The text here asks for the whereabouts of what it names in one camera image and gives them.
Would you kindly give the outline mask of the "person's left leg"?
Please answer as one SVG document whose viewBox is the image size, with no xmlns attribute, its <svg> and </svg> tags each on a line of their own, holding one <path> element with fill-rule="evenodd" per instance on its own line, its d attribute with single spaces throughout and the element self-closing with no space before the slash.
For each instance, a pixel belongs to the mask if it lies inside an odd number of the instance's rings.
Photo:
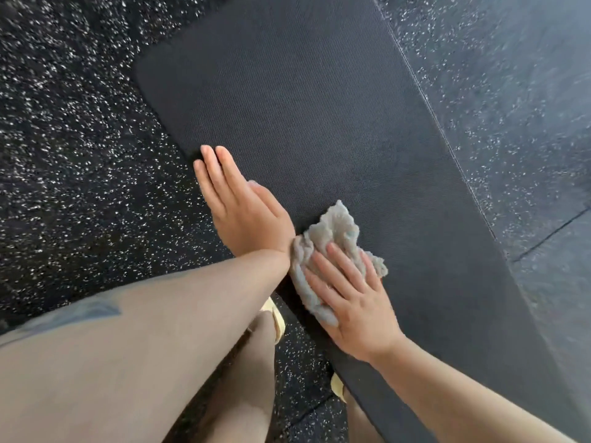
<svg viewBox="0 0 591 443">
<path fill-rule="evenodd" d="M 261 311 L 214 389 L 193 443 L 265 443 L 275 400 L 276 335 L 273 314 Z"/>
</svg>

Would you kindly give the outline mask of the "person's right leg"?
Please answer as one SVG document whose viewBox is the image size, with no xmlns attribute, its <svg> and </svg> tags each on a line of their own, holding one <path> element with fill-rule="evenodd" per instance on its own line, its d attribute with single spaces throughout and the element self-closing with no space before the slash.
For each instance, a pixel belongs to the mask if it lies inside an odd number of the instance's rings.
<svg viewBox="0 0 591 443">
<path fill-rule="evenodd" d="M 354 397 L 344 389 L 349 443 L 385 443 Z"/>
</svg>

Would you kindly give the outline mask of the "person's left forearm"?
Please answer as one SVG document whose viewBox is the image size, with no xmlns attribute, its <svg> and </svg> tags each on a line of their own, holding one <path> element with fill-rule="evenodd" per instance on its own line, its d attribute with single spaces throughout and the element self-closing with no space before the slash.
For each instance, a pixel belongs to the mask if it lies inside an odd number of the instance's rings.
<svg viewBox="0 0 591 443">
<path fill-rule="evenodd" d="M 160 443 L 289 267 L 287 254 L 259 250 L 0 336 L 0 443 Z"/>
</svg>

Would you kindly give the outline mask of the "person's left hand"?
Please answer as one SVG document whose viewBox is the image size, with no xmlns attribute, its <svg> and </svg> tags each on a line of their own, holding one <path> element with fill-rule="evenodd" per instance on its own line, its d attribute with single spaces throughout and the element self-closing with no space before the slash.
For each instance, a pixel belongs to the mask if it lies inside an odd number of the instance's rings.
<svg viewBox="0 0 591 443">
<path fill-rule="evenodd" d="M 292 220 L 255 219 L 248 211 L 248 180 L 242 175 L 231 153 L 222 146 L 212 147 L 216 152 L 231 189 L 230 198 L 206 198 L 200 187 L 203 157 L 193 163 L 202 196 L 211 210 L 214 226 L 223 244 L 236 257 L 259 250 L 290 253 L 296 234 Z"/>
</svg>

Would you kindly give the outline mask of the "person's leg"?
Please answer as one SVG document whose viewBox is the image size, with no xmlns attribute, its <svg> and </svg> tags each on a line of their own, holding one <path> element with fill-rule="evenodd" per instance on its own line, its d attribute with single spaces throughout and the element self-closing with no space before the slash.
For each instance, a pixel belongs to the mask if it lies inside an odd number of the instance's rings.
<svg viewBox="0 0 591 443">
<path fill-rule="evenodd" d="M 275 400 L 276 335 L 273 314 L 261 311 L 214 389 L 193 443 L 265 443 Z"/>
<path fill-rule="evenodd" d="M 349 443 L 385 443 L 354 397 L 344 389 Z"/>
</svg>

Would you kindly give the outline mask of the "grey cleaning cloth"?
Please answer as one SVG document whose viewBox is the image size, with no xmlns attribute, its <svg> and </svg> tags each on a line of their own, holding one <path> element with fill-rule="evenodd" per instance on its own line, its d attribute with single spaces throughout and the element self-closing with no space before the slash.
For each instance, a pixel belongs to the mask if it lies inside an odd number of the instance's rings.
<svg viewBox="0 0 591 443">
<path fill-rule="evenodd" d="M 321 277 L 312 262 L 315 251 L 326 254 L 326 245 L 334 243 L 365 275 L 362 254 L 366 254 L 379 278 L 388 275 L 384 259 L 366 252 L 358 246 L 359 226 L 348 209 L 338 200 L 335 205 L 320 217 L 318 223 L 311 225 L 303 234 L 295 237 L 291 247 L 290 277 L 295 291 L 306 310 L 318 321 L 336 327 L 338 321 L 333 310 L 312 290 L 304 275 L 304 268 Z"/>
</svg>

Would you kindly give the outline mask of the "person's right hand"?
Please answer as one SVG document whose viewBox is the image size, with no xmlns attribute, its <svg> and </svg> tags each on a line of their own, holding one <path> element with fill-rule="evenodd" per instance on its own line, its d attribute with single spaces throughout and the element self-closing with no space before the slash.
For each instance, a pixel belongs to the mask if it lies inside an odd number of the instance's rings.
<svg viewBox="0 0 591 443">
<path fill-rule="evenodd" d="M 322 322 L 322 326 L 337 346 L 346 354 L 360 361 L 369 363 L 376 369 L 382 365 L 391 365 L 400 357 L 407 342 L 395 316 L 388 295 L 363 295 L 365 275 L 334 243 L 328 245 L 327 257 L 339 267 L 353 286 L 353 298 L 345 300 L 333 290 L 320 273 L 304 268 L 304 275 L 312 290 L 335 313 L 336 327 Z"/>
</svg>

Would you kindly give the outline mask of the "black exercise mat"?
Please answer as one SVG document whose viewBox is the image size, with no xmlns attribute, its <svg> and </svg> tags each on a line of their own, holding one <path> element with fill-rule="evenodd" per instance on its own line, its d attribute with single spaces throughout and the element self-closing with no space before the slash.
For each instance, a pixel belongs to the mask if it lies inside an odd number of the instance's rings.
<svg viewBox="0 0 591 443">
<path fill-rule="evenodd" d="M 375 0 L 231 0 L 139 57 L 188 162 L 222 145 L 298 233 L 337 200 L 404 334 L 580 443 L 591 426 Z"/>
</svg>

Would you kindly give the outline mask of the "person's right forearm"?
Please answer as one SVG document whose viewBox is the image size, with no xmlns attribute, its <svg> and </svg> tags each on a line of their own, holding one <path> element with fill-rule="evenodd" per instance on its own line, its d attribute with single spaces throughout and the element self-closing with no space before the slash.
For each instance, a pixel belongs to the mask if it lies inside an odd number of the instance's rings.
<svg viewBox="0 0 591 443">
<path fill-rule="evenodd" d="M 408 338 L 367 361 L 439 443 L 576 443 Z"/>
</svg>

